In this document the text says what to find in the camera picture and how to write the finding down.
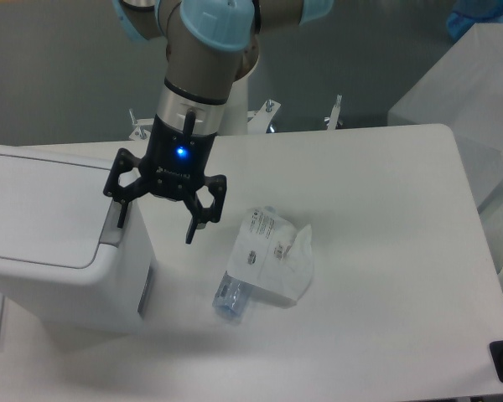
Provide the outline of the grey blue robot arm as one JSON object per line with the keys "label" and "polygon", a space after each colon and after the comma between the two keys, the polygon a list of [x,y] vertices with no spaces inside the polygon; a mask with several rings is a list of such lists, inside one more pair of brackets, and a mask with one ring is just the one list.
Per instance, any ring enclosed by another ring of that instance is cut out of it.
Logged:
{"label": "grey blue robot arm", "polygon": [[119,205],[117,228],[129,205],[150,193],[181,201],[191,213],[186,235],[220,221],[227,178],[205,168],[233,84],[257,62],[256,37],[326,16],[331,1],[115,1],[132,38],[167,40],[167,71],[146,153],[118,150],[103,193]]}

